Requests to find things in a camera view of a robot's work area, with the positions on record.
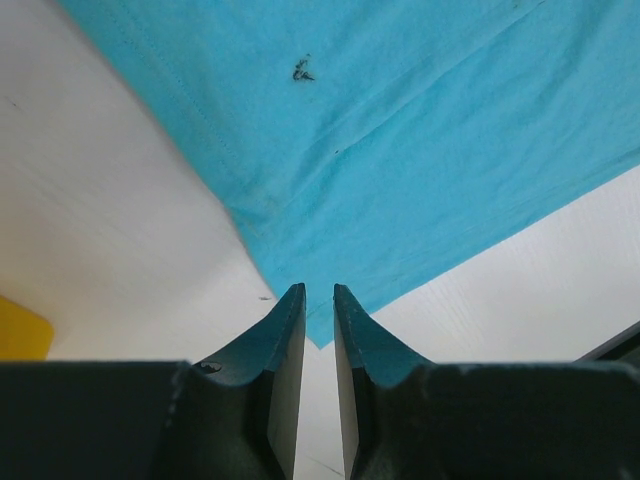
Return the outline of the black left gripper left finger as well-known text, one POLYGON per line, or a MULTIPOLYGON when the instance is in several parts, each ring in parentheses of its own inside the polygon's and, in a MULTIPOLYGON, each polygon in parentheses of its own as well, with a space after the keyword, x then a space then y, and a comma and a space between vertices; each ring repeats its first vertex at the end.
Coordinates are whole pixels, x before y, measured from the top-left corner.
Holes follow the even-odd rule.
POLYGON ((154 461, 157 479, 294 475, 306 290, 186 372, 154 461))

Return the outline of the cyan t shirt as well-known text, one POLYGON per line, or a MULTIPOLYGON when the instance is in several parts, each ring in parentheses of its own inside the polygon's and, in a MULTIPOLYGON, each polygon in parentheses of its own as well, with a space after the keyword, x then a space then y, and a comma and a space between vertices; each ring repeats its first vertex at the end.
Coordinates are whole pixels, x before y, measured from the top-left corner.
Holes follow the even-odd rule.
POLYGON ((639 163, 635 1, 66 1, 277 294, 376 311, 639 163))

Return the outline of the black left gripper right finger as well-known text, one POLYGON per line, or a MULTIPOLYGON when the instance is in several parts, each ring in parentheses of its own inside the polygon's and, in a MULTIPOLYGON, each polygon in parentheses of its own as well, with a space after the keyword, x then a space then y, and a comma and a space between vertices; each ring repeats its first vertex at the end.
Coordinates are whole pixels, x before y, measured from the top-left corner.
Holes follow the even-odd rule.
POLYGON ((612 361, 436 363, 334 288, 351 479, 635 479, 639 372, 612 361))

